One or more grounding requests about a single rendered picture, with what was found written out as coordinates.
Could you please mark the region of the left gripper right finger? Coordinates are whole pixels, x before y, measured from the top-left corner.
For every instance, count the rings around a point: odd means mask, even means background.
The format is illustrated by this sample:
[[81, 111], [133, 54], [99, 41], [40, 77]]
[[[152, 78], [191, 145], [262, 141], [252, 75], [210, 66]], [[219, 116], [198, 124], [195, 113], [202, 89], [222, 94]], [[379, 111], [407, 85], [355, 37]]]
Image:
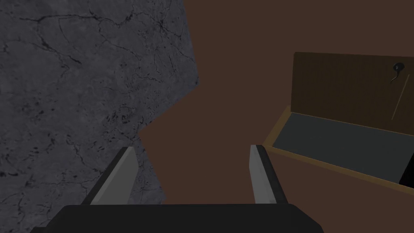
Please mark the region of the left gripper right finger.
[[256, 204], [288, 203], [264, 146], [250, 146], [249, 172]]

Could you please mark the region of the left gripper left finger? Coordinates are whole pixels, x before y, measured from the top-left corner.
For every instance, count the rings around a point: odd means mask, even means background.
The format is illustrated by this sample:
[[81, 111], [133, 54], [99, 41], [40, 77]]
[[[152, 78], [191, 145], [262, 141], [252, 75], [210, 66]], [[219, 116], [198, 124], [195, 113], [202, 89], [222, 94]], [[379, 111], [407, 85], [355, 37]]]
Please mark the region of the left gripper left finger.
[[126, 205], [138, 170], [135, 149], [121, 148], [81, 204]]

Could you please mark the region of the brown door leaf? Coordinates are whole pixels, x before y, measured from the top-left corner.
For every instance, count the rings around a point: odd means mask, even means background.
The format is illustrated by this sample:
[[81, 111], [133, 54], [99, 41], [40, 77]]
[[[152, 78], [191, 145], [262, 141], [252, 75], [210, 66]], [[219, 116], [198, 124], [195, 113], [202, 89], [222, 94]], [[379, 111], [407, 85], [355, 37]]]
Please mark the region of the brown door leaf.
[[414, 57], [296, 52], [291, 110], [414, 136]]

